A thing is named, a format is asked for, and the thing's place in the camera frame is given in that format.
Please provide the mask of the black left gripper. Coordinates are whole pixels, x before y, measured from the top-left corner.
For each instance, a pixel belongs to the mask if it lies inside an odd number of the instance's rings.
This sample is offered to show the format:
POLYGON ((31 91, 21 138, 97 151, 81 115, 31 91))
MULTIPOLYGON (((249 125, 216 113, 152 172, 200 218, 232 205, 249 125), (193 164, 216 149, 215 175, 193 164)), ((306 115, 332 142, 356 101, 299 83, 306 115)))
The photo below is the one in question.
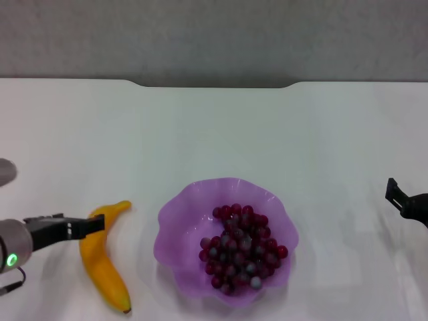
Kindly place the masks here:
POLYGON ((87 219, 65 218, 62 213, 48 216, 28 217, 23 220, 31 235, 33 251, 71 239, 84 239, 87 235, 103 231, 104 214, 87 219))

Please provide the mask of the purple wavy plastic bowl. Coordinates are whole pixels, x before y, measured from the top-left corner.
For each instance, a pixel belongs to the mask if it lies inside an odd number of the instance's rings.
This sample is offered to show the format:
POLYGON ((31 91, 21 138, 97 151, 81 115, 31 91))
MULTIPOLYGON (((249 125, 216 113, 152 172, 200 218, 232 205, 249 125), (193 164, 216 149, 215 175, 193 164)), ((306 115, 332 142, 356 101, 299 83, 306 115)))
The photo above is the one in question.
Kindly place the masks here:
POLYGON ((158 213, 159 231, 154 242, 154 256, 171 269, 179 291, 189 298, 217 298, 237 308, 250 305, 259 291, 245 289, 237 296, 225 296, 211 285, 199 259, 200 240, 221 233, 212 210, 222 205, 251 205, 267 215, 272 235, 278 243, 294 253, 299 235, 284 205, 273 193, 238 178, 218 178, 187 185, 158 213))

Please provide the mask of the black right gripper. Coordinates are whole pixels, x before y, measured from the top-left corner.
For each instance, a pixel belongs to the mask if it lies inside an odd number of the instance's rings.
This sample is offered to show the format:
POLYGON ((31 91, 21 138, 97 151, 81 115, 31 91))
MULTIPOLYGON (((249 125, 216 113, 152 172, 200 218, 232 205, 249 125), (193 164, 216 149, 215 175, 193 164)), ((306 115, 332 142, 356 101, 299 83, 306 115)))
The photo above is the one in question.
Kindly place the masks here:
POLYGON ((418 221, 428 229, 428 193, 407 197, 394 178, 389 178, 385 199, 401 210, 404 219, 418 221))

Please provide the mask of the yellow banana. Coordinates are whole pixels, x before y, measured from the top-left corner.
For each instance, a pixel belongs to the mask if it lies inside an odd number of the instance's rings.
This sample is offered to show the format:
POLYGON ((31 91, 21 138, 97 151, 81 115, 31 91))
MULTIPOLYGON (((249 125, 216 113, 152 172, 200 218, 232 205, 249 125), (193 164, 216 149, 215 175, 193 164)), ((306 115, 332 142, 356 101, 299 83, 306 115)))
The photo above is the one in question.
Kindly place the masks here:
POLYGON ((95 209, 90 219, 104 216, 104 230, 91 233, 80 240, 80 256, 84 269, 104 301, 113 310, 128 314, 132 310, 126 284, 110 260, 106 240, 117 218, 132 207, 130 201, 121 201, 95 209))

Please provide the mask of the dark red grape bunch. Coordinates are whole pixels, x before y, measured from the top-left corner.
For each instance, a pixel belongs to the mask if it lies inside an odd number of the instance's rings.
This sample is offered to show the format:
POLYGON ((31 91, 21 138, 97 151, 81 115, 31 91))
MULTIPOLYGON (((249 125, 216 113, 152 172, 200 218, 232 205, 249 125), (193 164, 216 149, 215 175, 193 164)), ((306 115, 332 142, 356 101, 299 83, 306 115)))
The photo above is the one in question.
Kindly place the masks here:
POLYGON ((226 296, 247 288, 262 289, 263 281, 275 274, 289 254, 272 237, 268 217, 239 203, 215 207, 212 216, 221 222, 223 231, 202 238, 199 252, 212 288, 226 296))

